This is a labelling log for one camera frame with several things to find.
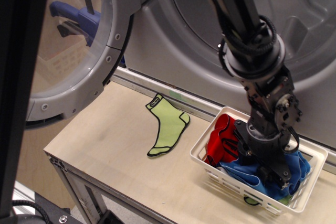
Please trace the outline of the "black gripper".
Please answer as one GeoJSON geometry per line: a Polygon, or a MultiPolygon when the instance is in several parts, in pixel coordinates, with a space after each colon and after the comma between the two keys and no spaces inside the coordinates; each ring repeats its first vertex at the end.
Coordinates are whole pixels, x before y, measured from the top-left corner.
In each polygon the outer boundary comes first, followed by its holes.
{"type": "Polygon", "coordinates": [[[289,186],[291,172],[285,154],[291,134],[275,133],[263,136],[252,124],[242,120],[234,122],[234,135],[239,140],[238,153],[242,165],[257,163],[257,174],[264,186],[277,185],[280,189],[289,186]]]}

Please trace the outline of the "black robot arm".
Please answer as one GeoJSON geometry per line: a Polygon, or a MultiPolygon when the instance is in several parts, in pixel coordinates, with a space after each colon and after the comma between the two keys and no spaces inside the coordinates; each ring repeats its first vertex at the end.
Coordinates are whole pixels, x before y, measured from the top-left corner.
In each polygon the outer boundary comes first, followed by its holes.
{"type": "Polygon", "coordinates": [[[287,144],[297,137],[293,126],[302,113],[284,64],[284,42],[270,19],[258,14],[254,0],[210,1],[224,42],[220,62],[243,85],[251,106],[249,120],[235,122],[240,160],[256,160],[263,182],[286,188],[292,178],[287,144]]]}

